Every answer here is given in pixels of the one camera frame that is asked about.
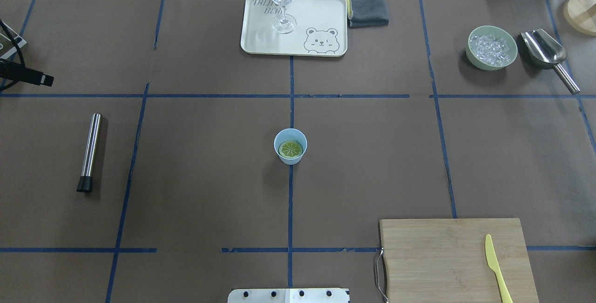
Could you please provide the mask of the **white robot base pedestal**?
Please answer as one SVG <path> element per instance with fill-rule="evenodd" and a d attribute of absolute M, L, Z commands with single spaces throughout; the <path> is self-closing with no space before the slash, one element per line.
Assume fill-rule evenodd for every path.
<path fill-rule="evenodd" d="M 228 303 L 349 303 L 344 288 L 268 288 L 232 290 Z"/>

